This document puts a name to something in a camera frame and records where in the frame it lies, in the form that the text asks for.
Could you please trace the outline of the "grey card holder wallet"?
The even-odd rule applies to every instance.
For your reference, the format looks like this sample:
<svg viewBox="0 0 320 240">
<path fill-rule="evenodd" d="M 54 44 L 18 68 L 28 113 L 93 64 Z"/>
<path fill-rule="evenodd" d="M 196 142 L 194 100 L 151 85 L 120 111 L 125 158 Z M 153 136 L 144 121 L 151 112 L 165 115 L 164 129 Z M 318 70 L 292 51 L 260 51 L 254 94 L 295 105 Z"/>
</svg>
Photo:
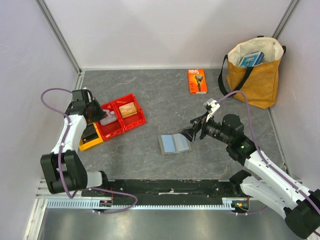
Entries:
<svg viewBox="0 0 320 240">
<path fill-rule="evenodd" d="M 159 135 L 158 140 L 161 153 L 163 155 L 178 154 L 190 151 L 192 149 L 190 142 L 180 133 L 172 135 Z"/>
</svg>

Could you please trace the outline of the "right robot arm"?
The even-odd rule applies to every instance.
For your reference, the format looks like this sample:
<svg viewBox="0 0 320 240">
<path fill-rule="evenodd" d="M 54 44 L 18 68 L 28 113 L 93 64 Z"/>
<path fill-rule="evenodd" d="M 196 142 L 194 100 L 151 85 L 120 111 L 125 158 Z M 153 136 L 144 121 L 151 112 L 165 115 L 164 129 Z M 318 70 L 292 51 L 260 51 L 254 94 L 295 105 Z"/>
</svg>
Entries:
<svg viewBox="0 0 320 240">
<path fill-rule="evenodd" d="M 320 191 L 310 190 L 274 164 L 244 133 L 240 117 L 227 114 L 216 123 L 208 114 L 194 118 L 179 131 L 190 142 L 212 137 L 226 144 L 228 155 L 246 167 L 234 174 L 229 191 L 235 197 L 253 197 L 278 213 L 289 229 L 301 239 L 320 227 Z"/>
</svg>

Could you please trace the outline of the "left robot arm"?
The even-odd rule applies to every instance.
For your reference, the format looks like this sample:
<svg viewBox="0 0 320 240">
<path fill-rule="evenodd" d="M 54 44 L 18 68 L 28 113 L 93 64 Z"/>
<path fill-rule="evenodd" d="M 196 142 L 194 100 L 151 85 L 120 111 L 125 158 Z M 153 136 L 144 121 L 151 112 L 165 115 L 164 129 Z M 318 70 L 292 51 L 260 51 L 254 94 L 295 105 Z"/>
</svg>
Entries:
<svg viewBox="0 0 320 240">
<path fill-rule="evenodd" d="M 48 105 L 44 96 L 50 91 L 64 91 L 72 94 L 67 109 L 62 112 Z M 88 89 L 67 90 L 49 88 L 40 99 L 45 107 L 63 116 L 63 128 L 59 139 L 50 153 L 40 158 L 40 165 L 51 194 L 66 193 L 73 199 L 77 191 L 92 189 L 98 196 L 106 196 L 110 191 L 104 171 L 88 172 L 78 156 L 79 144 L 88 124 L 96 123 L 105 117 L 99 102 Z"/>
</svg>

